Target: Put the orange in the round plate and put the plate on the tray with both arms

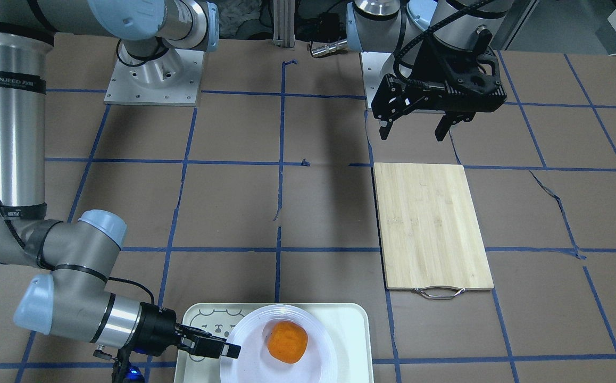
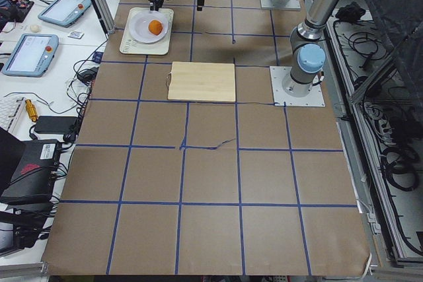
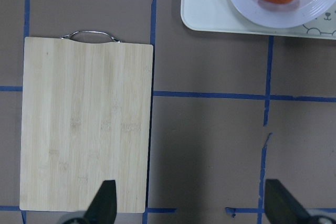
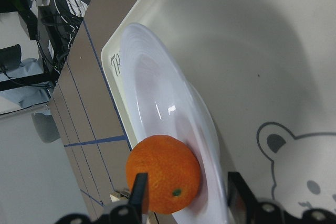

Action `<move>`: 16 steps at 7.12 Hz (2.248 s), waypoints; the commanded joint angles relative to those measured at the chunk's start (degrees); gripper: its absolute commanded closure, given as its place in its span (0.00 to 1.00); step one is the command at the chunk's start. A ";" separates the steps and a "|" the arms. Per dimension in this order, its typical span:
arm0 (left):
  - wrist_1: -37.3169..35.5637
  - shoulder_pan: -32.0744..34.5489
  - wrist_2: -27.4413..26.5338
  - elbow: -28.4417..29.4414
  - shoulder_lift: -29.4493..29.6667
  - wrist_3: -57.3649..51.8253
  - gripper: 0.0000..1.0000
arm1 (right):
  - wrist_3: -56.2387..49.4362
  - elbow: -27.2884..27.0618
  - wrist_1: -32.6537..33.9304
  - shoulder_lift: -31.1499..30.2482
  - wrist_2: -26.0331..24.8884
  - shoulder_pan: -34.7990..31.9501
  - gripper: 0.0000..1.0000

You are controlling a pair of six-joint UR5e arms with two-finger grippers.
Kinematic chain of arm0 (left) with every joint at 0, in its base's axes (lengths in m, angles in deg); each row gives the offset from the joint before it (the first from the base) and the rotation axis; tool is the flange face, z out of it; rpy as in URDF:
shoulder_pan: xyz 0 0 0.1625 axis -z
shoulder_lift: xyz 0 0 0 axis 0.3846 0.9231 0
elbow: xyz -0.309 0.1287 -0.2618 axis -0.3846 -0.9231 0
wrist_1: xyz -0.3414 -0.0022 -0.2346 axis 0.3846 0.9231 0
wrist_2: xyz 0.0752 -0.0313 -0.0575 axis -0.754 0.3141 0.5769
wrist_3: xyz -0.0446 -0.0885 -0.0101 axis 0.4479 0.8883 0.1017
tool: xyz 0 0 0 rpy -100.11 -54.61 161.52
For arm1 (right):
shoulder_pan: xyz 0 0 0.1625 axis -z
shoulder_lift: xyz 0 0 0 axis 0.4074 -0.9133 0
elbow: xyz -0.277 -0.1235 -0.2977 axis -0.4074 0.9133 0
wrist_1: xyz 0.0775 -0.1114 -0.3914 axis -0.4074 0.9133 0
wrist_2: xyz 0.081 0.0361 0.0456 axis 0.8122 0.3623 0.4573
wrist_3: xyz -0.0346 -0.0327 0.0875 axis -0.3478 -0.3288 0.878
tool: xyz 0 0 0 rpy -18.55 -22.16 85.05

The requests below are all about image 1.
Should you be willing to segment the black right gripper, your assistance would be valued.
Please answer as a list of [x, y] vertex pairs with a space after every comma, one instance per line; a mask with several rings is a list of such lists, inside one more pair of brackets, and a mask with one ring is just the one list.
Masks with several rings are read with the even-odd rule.
[[242, 347], [226, 343], [225, 338], [177, 323], [174, 310], [140, 303], [138, 327], [135, 330], [135, 351], [160, 356], [170, 346], [204, 358], [237, 359], [242, 351]]

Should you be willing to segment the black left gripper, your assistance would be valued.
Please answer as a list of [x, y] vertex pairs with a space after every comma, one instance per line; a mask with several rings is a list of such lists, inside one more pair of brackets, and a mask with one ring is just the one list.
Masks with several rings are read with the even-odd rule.
[[384, 75], [371, 109], [379, 119], [381, 140], [387, 140], [393, 122], [404, 115], [443, 111], [435, 129], [436, 140], [443, 141], [454, 124], [472, 121], [476, 112], [494, 112], [505, 100], [497, 58], [487, 43], [460, 51], [442, 42], [423, 42], [408, 77], [399, 71]]

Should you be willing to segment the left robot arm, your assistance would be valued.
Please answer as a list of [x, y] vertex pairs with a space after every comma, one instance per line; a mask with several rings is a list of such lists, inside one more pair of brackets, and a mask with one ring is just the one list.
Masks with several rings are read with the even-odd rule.
[[511, 1], [354, 1], [347, 42], [357, 52], [389, 53], [370, 107], [379, 135], [415, 111], [441, 111], [435, 138], [452, 126], [494, 112], [507, 99], [493, 33]]

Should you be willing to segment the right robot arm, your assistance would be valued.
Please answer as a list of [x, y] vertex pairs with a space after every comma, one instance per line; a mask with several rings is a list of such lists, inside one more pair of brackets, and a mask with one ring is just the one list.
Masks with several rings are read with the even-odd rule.
[[46, 218], [46, 54], [58, 32], [116, 36], [138, 65], [175, 61], [175, 48], [212, 51], [213, 3], [198, 1], [0, 1], [0, 264], [44, 269], [14, 313], [24, 329], [159, 356], [237, 358], [240, 347], [177, 322], [173, 310], [106, 291], [127, 226], [113, 213]]

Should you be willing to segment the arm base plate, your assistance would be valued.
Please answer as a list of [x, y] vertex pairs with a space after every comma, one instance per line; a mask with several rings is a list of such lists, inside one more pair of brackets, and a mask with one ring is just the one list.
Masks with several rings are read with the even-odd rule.
[[206, 54], [170, 49], [158, 59], [135, 67], [124, 47], [107, 87], [104, 101], [123, 106], [196, 106]]

